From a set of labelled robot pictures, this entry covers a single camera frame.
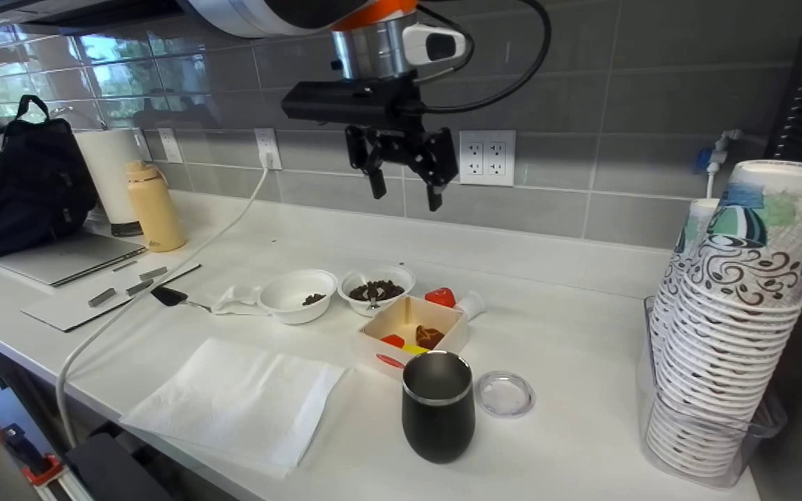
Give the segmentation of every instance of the charging cable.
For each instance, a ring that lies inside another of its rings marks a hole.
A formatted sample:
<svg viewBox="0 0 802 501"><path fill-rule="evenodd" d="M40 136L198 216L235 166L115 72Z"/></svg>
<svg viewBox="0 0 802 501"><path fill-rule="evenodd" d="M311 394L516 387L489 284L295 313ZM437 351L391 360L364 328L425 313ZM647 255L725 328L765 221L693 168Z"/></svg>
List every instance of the charging cable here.
<svg viewBox="0 0 802 501"><path fill-rule="evenodd" d="M740 129L725 129L718 134L718 139L714 141L714 148L701 149L700 157L696 157L696 171L705 171L707 174L707 184L705 184L705 198L714 198L714 181L715 181L715 171L721 168L721 163L728 163L729 157L729 145L740 139Z"/></svg>
<svg viewBox="0 0 802 501"><path fill-rule="evenodd" d="M268 163L261 166L261 174L258 174L258 184L253 187L250 198L246 199L246 205L239 209L239 214L225 225L219 228L214 235L208 235L198 249L193 249L187 259L182 259L173 273L161 276L159 280L154 280L144 291L134 294L120 310L115 310L107 322L101 322L66 359L63 359L63 366L55 377L55 404L59 404L59 418L61 418L61 424L63 424L63 436L66 436L66 445L75 447L79 438L75 438L75 430L73 430L73 423L69 423L69 408L66 408L66 377L69 377L69 366L79 360L79 356L95 345L95 338L101 338L118 320L122 320L136 302L143 302L154 289L159 289L161 284L173 280L176 276L185 273L185 267L189 260L196 260L208 245L214 245L219 235L225 235L235 225L239 225L249 210L253 209L264 181L268 181Z"/></svg>

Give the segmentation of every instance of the plastic bottle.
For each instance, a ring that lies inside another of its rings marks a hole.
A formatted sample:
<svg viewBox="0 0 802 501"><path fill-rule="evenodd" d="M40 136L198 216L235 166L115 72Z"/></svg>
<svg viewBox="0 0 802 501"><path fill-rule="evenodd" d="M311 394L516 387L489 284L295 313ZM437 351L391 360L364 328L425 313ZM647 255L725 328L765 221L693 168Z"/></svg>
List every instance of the plastic bottle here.
<svg viewBox="0 0 802 501"><path fill-rule="evenodd" d="M169 253L182 246L187 238L178 225L178 214L166 189L166 177L154 163L143 163L143 160L134 160L125 177L127 177L127 198L143 221L147 249Z"/></svg>

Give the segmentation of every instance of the black mug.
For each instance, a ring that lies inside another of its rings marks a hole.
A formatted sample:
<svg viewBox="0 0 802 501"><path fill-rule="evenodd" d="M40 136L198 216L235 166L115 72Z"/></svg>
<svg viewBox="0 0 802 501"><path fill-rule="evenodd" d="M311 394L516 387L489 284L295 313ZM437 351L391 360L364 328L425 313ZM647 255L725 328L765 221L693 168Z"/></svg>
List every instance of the black mug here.
<svg viewBox="0 0 802 501"><path fill-rule="evenodd" d="M423 354L403 363L402 424L413 450L453 462L476 430L473 373L457 354Z"/></svg>

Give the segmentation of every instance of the kitchen counter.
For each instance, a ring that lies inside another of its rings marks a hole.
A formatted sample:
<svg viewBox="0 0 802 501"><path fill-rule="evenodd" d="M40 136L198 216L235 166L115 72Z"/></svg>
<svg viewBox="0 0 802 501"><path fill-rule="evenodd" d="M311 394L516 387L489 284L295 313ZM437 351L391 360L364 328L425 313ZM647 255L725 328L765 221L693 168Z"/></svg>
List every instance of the kitchen counter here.
<svg viewBox="0 0 802 501"><path fill-rule="evenodd" d="M242 199L182 195L178 209L193 245L200 245ZM147 259L176 260L189 249ZM73 366L69 394L118 420L204 338L222 335L347 366L311 447L283 482L204 463L159 436L143 436L236 498L755 501L750 472L732 490L709 490L657 469L641 450L641 301L654 291L665 259L668 253L650 246L257 203L198 259L204 269L176 280L196 301L211 301L229 284L261 284L297 267L343 273L403 264L417 277L416 291L439 284L482 291L489 308L473 320L462 359L473 376L521 373L535 387L535 408L508 420L478 408L476 438L450 463L430 463L413 454L402 430L399 381L357 363L357 328L364 317L339 298L310 326L279 326L264 313L211 320L196 305L139 301ZM52 381L97 322L61 333L19 313L45 294L45 287L0 269L0 354Z"/></svg>

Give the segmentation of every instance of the white napkin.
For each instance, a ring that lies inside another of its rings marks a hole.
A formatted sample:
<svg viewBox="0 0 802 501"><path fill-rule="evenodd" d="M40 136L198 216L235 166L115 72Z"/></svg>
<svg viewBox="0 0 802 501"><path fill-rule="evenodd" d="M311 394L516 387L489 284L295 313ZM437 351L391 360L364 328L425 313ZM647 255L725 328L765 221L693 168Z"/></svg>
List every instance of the white napkin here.
<svg viewBox="0 0 802 501"><path fill-rule="evenodd" d="M205 338L122 424L173 445L288 475L306 454L346 366Z"/></svg>

